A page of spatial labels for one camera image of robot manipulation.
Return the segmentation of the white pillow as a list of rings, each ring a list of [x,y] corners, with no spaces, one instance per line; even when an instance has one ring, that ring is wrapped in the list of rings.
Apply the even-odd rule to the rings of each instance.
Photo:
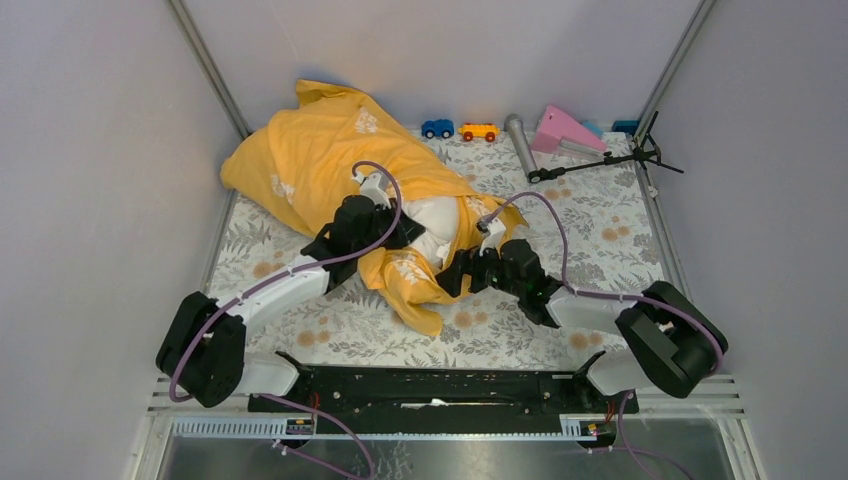
[[[431,267],[441,269],[448,260],[459,230],[459,208],[455,197],[436,196],[405,204],[403,212],[424,227],[409,245]]]

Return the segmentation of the yellow and blue pillowcase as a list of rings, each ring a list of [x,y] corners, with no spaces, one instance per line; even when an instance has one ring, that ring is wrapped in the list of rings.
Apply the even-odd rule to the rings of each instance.
[[[402,210],[415,200],[455,197],[459,230],[441,269],[409,246],[367,253],[357,268],[365,286],[377,291],[408,327],[439,335],[443,317],[428,307],[455,299],[438,285],[436,275],[459,250],[482,243],[476,227],[481,217],[500,209],[508,234],[524,218],[503,198],[476,191],[366,93],[312,80],[299,80],[295,91],[298,107],[279,111],[238,146],[221,167],[222,184],[308,236],[332,220],[345,197],[358,193],[355,172],[368,175],[376,164],[398,182]]]

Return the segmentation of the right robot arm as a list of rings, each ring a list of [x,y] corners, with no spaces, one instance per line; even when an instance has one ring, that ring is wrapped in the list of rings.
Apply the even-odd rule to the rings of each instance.
[[[487,288],[510,294],[536,325],[619,334],[626,349],[588,361],[585,377],[573,386],[575,402],[589,412],[601,410],[615,394],[647,386],[685,398],[719,369],[729,347],[671,283],[655,281],[639,294],[579,290],[549,275],[525,240],[460,250],[437,282],[453,297]]]

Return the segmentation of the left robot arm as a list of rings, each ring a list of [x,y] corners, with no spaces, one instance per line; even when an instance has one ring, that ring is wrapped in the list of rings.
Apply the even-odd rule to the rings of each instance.
[[[426,231],[397,202],[345,198],[289,264],[226,299],[196,291],[186,296],[157,353],[170,379],[168,396],[211,408],[234,394],[270,394],[288,411],[309,401],[310,385],[283,354],[252,354],[249,340],[302,303],[325,296],[358,268],[358,260],[383,248],[403,249]]]

